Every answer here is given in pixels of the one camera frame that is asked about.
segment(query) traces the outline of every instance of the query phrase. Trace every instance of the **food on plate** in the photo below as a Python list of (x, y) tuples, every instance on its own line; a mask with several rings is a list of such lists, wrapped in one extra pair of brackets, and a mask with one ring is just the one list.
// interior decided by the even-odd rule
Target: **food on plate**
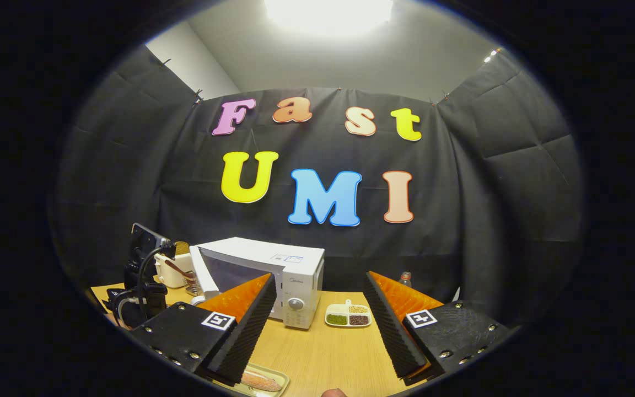
[(363, 306), (350, 306), (349, 312), (350, 313), (368, 313), (369, 309)]
[(266, 391), (278, 391), (282, 389), (281, 385), (275, 379), (270, 379), (257, 372), (245, 370), (241, 375), (241, 382), (247, 386)]
[(350, 316), (349, 324), (351, 326), (365, 326), (369, 324), (369, 317), (367, 316)]
[(329, 324), (335, 324), (338, 326), (346, 326), (347, 325), (347, 316), (338, 316), (337, 314), (328, 314), (327, 322)]

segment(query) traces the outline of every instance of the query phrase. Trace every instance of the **peach letter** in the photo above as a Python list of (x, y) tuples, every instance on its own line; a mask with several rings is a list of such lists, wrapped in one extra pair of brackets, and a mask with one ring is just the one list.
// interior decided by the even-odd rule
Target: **peach letter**
[(413, 213), (408, 210), (408, 181), (413, 179), (413, 176), (405, 171), (386, 171), (382, 176), (389, 184), (389, 211), (384, 214), (384, 221), (412, 221)]
[(308, 121), (313, 116), (313, 114), (310, 113), (310, 100), (307, 98), (286, 98), (280, 101), (278, 106), (280, 109), (275, 111), (273, 116), (276, 123)]
[(391, 116), (396, 118), (396, 131), (407, 141), (420, 141), (421, 133), (413, 130), (413, 123), (420, 123), (421, 118), (413, 115), (409, 108), (394, 110)]
[(345, 111), (345, 115), (347, 116), (345, 127), (349, 133), (370, 136), (376, 132), (376, 124), (372, 121), (374, 120), (373, 111), (359, 106), (351, 106)]

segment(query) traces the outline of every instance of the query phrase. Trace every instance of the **green beans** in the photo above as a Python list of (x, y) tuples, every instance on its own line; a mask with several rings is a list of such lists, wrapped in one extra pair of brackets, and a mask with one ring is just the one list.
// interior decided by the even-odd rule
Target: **green beans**
[(347, 316), (337, 316), (335, 314), (327, 315), (327, 322), (329, 324), (335, 324), (337, 326), (346, 326), (347, 325)]

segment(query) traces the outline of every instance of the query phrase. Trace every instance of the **orange letter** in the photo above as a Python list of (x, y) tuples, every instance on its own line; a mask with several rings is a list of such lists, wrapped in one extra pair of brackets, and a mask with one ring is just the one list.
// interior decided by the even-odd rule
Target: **orange letter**
[(388, 223), (408, 223), (413, 213), (408, 210), (408, 181), (413, 179), (405, 171), (386, 171), (383, 178), (389, 184), (389, 211), (384, 214)]
[(374, 124), (374, 113), (371, 110), (351, 106), (345, 111), (347, 121), (345, 127), (349, 133), (355, 135), (370, 136), (376, 132), (376, 124)]
[(289, 121), (308, 121), (313, 116), (310, 113), (310, 101), (307, 98), (287, 98), (278, 103), (279, 110), (274, 112), (276, 123), (288, 123)]

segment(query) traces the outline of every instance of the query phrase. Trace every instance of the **ceiling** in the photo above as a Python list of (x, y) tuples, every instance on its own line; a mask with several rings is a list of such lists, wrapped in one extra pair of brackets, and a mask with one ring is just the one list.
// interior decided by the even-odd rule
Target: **ceiling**
[(438, 101), (497, 48), (456, 15), (413, 0), (395, 0), (389, 22), (346, 37), (287, 30), (262, 0), (226, 0), (188, 21), (241, 92), (342, 87)]

